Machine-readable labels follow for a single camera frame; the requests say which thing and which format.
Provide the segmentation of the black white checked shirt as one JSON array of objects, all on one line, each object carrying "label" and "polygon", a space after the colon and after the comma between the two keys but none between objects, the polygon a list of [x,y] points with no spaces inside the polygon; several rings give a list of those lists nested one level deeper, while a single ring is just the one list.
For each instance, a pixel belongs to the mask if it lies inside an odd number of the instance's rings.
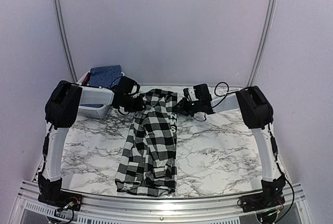
[{"label": "black white checked shirt", "polygon": [[152,89],[139,95],[116,172],[117,191],[160,197],[176,189],[177,93]]}]

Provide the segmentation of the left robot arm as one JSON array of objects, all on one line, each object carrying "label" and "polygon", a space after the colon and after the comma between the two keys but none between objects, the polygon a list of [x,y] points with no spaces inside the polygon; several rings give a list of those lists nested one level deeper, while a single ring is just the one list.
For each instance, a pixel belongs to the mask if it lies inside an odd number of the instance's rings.
[{"label": "left robot arm", "polygon": [[76,121],[81,104],[101,104],[128,113],[142,111],[145,104],[133,89],[140,86],[122,76],[111,88],[88,86],[62,80],[53,90],[45,105],[46,136],[42,154],[43,167],[38,172],[38,200],[53,206],[63,206],[70,200],[80,201],[81,196],[62,191],[61,159],[69,129]]}]

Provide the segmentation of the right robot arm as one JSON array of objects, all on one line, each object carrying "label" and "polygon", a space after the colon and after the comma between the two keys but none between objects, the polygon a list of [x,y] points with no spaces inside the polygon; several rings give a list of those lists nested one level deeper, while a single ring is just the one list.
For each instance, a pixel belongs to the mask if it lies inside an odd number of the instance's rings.
[{"label": "right robot arm", "polygon": [[273,108],[258,86],[248,86],[238,91],[227,90],[225,94],[211,94],[207,84],[193,87],[195,99],[192,100],[188,89],[183,98],[173,106],[173,110],[184,116],[196,113],[212,115],[223,111],[239,109],[244,124],[251,130],[260,155],[262,165],[262,192],[254,197],[241,198],[246,204],[270,207],[283,196],[286,177],[278,161],[278,146],[274,136]]}]

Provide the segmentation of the blue gingham shirt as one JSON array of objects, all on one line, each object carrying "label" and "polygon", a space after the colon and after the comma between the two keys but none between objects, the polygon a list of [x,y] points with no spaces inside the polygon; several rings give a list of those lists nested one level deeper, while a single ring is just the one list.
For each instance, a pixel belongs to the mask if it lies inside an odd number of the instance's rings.
[{"label": "blue gingham shirt", "polygon": [[89,86],[111,88],[117,85],[122,76],[122,69],[120,65],[101,66],[90,69]]}]

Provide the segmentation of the white plastic basket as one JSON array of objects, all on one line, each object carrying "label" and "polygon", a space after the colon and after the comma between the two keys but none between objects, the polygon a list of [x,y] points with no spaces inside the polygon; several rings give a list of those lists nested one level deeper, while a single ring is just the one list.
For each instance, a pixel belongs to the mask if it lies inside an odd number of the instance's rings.
[{"label": "white plastic basket", "polygon": [[[84,79],[85,75],[88,73],[86,72],[78,81],[77,83],[81,83]],[[102,105],[102,104],[81,104],[78,109],[78,115],[85,116],[85,117],[93,117],[103,119],[110,109],[109,105]]]}]

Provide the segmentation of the red black plaid shirt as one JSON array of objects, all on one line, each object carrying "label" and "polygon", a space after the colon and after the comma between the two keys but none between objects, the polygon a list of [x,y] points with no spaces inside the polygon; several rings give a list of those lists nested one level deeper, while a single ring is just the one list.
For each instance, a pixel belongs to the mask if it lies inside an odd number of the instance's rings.
[{"label": "red black plaid shirt", "polygon": [[82,80],[81,84],[82,84],[82,85],[88,85],[88,82],[89,82],[89,80],[90,80],[90,77],[91,77],[91,73],[88,72],[88,73],[85,75],[84,79]]}]

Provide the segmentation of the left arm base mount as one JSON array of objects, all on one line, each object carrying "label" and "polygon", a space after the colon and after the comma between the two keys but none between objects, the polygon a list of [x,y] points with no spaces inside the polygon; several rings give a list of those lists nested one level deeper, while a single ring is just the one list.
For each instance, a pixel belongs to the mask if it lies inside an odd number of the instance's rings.
[{"label": "left arm base mount", "polygon": [[74,211],[79,211],[81,209],[82,200],[83,195],[74,194],[66,191],[61,191],[60,196],[57,200],[51,200],[41,194],[38,196],[38,201],[41,203],[55,206],[64,210],[71,208]]}]

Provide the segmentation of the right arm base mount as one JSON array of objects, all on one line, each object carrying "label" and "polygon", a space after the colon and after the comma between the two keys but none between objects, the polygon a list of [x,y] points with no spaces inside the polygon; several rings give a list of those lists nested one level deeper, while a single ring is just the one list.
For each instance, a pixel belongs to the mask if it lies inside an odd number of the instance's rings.
[{"label": "right arm base mount", "polygon": [[275,197],[270,197],[264,196],[262,192],[243,195],[237,201],[237,205],[242,208],[244,213],[282,206],[284,203],[285,199],[282,193],[279,193]]}]

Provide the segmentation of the aluminium front frame rail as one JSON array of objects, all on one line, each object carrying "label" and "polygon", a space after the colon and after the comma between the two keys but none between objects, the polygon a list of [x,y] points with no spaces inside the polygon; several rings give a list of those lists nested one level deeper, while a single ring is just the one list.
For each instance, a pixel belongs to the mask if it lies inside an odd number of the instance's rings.
[{"label": "aluminium front frame rail", "polygon": [[256,191],[199,198],[140,198],[79,193],[81,208],[60,211],[38,201],[39,188],[23,181],[9,223],[312,223],[300,184],[286,186],[285,202],[243,210]]}]

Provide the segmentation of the left aluminium corner post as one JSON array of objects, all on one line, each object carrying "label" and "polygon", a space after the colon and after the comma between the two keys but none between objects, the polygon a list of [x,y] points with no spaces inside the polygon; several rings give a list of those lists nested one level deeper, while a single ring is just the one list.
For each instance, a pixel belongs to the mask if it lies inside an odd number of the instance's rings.
[{"label": "left aluminium corner post", "polygon": [[74,67],[74,61],[71,55],[70,51],[70,45],[68,42],[67,38],[67,33],[66,33],[66,27],[65,27],[65,22],[63,19],[63,13],[62,13],[62,8],[61,8],[61,1],[60,0],[53,0],[54,4],[54,10],[55,10],[55,16],[56,16],[56,22],[57,22],[57,27],[60,35],[60,42],[63,48],[63,52],[65,55],[65,60],[68,66],[69,74],[71,77],[71,80],[73,82],[76,82],[78,80],[76,70]]}]

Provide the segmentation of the aluminium corner post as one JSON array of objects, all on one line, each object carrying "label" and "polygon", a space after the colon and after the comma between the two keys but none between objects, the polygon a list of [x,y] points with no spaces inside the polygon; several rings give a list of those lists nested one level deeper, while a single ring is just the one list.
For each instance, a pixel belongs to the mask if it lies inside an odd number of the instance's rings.
[{"label": "aluminium corner post", "polygon": [[62,13],[62,8],[61,8],[61,1],[60,0],[53,0],[54,4],[54,10],[55,10],[55,16],[56,16],[56,22],[57,22],[57,27],[60,35],[60,42],[63,48],[63,52],[65,55],[65,60],[68,66],[69,74],[71,77],[71,80],[73,82],[76,82],[78,80],[76,70],[74,67],[74,61],[71,55],[70,51],[70,45],[68,42],[67,38],[67,33],[66,33],[66,27],[65,27],[65,22],[63,19],[63,13]]},{"label": "aluminium corner post", "polygon": [[249,79],[247,82],[247,86],[254,85],[256,77],[258,75],[260,64],[261,64],[263,56],[264,56],[266,42],[267,42],[267,39],[269,36],[270,29],[272,27],[272,22],[274,20],[276,4],[277,4],[277,0],[268,0],[268,6],[267,6],[267,10],[266,10],[264,25],[263,25],[262,33],[260,36],[260,41],[259,41],[259,45],[258,45],[257,52],[255,55],[255,59],[254,59],[252,69],[250,72],[250,76],[249,76]]}]

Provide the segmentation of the right aluminium corner post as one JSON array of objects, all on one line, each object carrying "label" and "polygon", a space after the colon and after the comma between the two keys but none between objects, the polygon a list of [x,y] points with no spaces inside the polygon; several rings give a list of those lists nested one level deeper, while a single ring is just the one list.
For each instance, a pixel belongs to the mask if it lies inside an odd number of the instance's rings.
[{"label": "right aluminium corner post", "polygon": [[277,4],[277,0],[268,0],[268,6],[267,6],[267,10],[266,10],[264,25],[263,25],[262,33],[260,36],[260,41],[259,41],[259,45],[258,45],[257,52],[255,55],[255,59],[254,59],[252,69],[250,72],[250,76],[249,76],[249,79],[247,82],[247,86],[254,85],[256,77],[258,75],[260,64],[261,64],[263,56],[264,56],[266,42],[267,42],[267,39],[269,36],[270,29],[272,27],[272,22],[274,20],[276,4]]}]

